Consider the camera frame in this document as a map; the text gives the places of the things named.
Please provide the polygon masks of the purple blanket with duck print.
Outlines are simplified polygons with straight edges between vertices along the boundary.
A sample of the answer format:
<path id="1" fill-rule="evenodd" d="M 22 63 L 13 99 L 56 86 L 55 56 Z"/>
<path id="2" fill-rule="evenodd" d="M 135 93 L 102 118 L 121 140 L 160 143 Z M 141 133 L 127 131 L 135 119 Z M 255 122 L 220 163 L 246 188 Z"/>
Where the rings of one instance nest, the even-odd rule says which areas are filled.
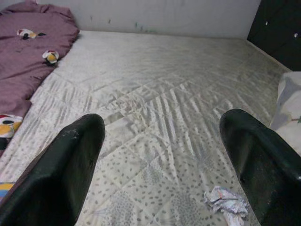
<path id="1" fill-rule="evenodd" d="M 79 33 L 69 8 L 33 1 L 0 10 L 0 157 L 39 85 Z"/>

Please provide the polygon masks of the white quilted mattress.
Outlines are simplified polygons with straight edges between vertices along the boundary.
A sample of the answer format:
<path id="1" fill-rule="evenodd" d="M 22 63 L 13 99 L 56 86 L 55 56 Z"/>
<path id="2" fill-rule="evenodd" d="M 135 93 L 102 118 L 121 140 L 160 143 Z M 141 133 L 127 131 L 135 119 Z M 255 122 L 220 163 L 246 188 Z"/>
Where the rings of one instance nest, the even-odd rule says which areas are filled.
<path id="1" fill-rule="evenodd" d="M 0 182 L 96 113 L 106 137 L 76 226 L 227 226 L 204 202 L 215 186 L 242 193 L 220 117 L 239 108 L 269 125 L 285 72 L 245 40 L 81 31 L 32 96 Z"/>

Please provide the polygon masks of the white pillow with green tree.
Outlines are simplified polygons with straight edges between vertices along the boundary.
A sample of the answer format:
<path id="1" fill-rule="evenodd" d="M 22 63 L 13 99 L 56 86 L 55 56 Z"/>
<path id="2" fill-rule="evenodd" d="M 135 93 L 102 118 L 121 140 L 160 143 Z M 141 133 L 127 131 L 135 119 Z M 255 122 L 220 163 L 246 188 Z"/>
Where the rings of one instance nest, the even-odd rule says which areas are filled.
<path id="1" fill-rule="evenodd" d="M 270 128 L 301 156 L 301 71 L 282 75 Z"/>

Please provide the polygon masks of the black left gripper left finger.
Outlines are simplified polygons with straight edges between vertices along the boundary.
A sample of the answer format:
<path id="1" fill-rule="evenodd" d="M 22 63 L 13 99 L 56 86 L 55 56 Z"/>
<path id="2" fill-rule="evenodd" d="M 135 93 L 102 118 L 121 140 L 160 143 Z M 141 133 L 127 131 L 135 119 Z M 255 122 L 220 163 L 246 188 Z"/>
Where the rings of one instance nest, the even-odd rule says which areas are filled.
<path id="1" fill-rule="evenodd" d="M 75 226 L 104 138 L 95 113 L 64 127 L 0 201 L 0 226 Z"/>

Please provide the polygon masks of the black tufted headboard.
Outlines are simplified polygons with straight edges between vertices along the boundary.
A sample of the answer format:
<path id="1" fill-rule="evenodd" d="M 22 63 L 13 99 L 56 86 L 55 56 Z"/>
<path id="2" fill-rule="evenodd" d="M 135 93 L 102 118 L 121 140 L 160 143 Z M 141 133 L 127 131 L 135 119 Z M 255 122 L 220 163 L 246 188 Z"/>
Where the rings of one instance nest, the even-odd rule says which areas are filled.
<path id="1" fill-rule="evenodd" d="M 261 0 L 247 40 L 301 71 L 301 0 Z"/>

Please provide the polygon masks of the white paper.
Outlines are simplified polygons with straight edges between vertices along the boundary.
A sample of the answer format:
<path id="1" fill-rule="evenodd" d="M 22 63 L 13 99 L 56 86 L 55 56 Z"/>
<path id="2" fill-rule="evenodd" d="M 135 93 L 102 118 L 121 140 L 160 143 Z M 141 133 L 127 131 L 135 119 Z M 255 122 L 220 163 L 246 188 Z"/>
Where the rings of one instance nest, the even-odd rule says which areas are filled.
<path id="1" fill-rule="evenodd" d="M 204 192 L 204 199 L 214 213 L 223 214 L 228 226 L 245 226 L 247 202 L 239 194 L 215 186 L 210 192 Z"/>

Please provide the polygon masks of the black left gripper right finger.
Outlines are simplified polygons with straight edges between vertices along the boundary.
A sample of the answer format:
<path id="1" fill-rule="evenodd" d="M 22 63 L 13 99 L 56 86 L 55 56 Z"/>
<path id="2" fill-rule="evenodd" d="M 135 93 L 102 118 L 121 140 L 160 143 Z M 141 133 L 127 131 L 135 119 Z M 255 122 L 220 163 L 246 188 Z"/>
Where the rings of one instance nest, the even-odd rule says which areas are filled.
<path id="1" fill-rule="evenodd" d="M 220 119 L 228 157 L 261 226 L 301 226 L 301 157 L 241 109 Z"/>

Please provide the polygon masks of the colourful children's book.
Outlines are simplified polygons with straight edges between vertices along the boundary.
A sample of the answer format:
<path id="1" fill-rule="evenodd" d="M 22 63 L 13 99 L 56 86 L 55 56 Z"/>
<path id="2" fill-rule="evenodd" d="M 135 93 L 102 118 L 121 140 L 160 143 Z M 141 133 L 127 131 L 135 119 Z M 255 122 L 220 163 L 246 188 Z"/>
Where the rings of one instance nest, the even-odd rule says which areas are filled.
<path id="1" fill-rule="evenodd" d="M 14 183 L 0 183 L 0 201 L 6 196 Z"/>

